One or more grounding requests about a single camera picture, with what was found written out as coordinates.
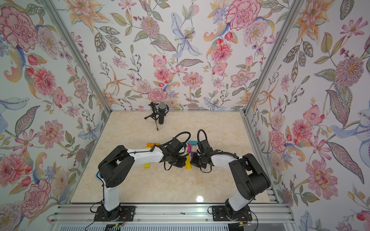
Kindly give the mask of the orange long block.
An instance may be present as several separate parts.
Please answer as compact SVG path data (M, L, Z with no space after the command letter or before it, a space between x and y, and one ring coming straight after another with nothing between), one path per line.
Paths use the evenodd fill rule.
M154 145L159 145L159 143L147 143L146 144L147 147L153 147Z

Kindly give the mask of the magenta small block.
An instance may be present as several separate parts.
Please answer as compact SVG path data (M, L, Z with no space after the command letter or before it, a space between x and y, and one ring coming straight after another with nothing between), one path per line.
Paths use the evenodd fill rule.
M192 152L192 145L188 144L187 152L188 152L188 153L191 153L191 152Z

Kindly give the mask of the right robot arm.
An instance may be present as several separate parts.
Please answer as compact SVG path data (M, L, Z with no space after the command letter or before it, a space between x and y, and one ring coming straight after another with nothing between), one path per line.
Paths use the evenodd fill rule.
M200 169L207 166L210 170L222 167L232 174L237 190L225 201L224 206L211 206L213 221L253 220L249 203L271 187L269 177L253 154L238 157L236 154L214 150L207 140L203 140L198 141L197 154L192 156L190 163Z

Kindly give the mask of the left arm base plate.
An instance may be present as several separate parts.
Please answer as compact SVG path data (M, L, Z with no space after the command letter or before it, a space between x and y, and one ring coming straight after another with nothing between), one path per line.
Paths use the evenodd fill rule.
M94 216L95 222L124 222L133 221L135 215L135 206L118 206L112 211L107 211L104 206L99 206Z

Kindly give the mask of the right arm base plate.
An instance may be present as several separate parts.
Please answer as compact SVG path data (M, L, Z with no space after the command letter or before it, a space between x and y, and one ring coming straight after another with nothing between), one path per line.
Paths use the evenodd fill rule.
M252 214L249 206L245 206L238 211L224 206L211 206L207 212L212 215L213 221L233 221L248 222L252 221Z

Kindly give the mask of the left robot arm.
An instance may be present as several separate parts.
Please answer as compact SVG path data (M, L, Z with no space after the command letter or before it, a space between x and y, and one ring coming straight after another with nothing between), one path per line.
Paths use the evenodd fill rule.
M186 165L186 142L173 138L164 144L154 144L146 149L127 149L117 146L98 165L97 177L103 182L103 212L117 211L120 206L119 186L130 170L137 165L164 163L182 168Z

